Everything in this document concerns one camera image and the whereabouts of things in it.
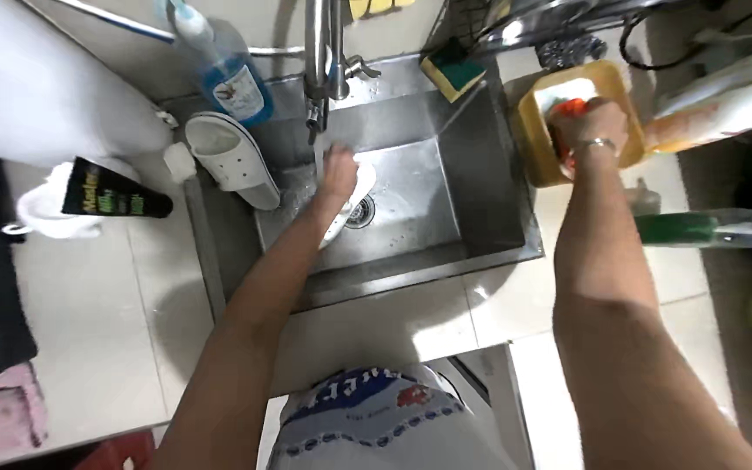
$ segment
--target stainless steel sink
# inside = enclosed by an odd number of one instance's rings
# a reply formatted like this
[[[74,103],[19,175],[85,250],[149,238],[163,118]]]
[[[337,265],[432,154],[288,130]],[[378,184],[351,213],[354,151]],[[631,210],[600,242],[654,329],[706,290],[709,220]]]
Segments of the stainless steel sink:
[[[382,76],[350,80],[350,97],[332,103],[327,138],[371,162],[378,182],[361,214],[364,226],[343,229],[321,251],[298,311],[543,254],[494,60],[479,86],[454,104],[421,73],[419,60],[372,63]],[[214,312],[317,186],[302,81],[269,88],[275,115],[249,131],[281,189],[281,206],[254,211],[201,168],[185,185]],[[185,121],[204,108],[190,100],[170,111]]]

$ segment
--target blue liquid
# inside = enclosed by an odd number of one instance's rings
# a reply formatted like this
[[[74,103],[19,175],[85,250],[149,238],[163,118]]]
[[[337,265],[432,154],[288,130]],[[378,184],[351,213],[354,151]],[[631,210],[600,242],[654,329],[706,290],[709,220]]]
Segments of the blue liquid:
[[[214,105],[217,111],[228,114],[228,112],[219,104],[219,101],[214,97],[214,88],[216,85],[229,80],[236,75],[236,73],[242,70],[244,66],[248,66],[248,71],[252,74],[252,78],[257,83],[257,88],[260,89],[260,94],[263,96],[263,108],[254,116],[240,121],[240,124],[245,127],[251,127],[268,121],[268,119],[272,117],[272,114],[274,114],[274,102],[272,101],[272,94],[270,94],[266,88],[266,84],[260,79],[260,74],[254,67],[254,62],[251,60],[250,55],[238,54],[217,64],[215,67],[201,70],[201,88],[202,94],[209,102],[211,102],[211,104]]]

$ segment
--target pink towel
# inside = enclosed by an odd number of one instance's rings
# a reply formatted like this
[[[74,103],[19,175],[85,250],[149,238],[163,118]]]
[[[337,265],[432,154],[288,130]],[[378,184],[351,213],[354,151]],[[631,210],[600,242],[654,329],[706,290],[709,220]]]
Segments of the pink towel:
[[[29,362],[0,374],[0,451],[39,447],[47,437],[42,391]]]

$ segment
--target sink drain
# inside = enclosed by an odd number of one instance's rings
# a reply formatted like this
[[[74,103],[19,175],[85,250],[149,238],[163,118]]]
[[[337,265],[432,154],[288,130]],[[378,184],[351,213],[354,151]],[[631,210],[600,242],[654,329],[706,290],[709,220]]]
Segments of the sink drain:
[[[373,198],[371,198],[370,195],[367,195],[354,209],[352,209],[350,218],[347,219],[347,223],[344,224],[344,227],[365,228],[370,224],[375,214],[376,204],[373,202]]]

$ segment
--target yellow basket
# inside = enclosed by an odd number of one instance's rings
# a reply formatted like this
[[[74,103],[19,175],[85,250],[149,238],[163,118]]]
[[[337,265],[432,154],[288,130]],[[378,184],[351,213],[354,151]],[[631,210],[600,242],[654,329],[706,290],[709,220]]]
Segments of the yellow basket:
[[[521,121],[523,130],[522,148],[527,154],[527,175],[535,187],[550,187],[571,182],[561,173],[556,151],[553,150],[547,122],[536,101],[536,91],[563,84],[575,79],[591,80],[597,89],[597,95],[617,102],[628,116],[628,143],[620,155],[620,168],[628,168],[639,163],[643,158],[643,133],[634,106],[628,98],[622,77],[617,66],[610,60],[597,60],[573,69],[561,70],[536,81],[532,89],[518,103],[513,111],[512,126]]]

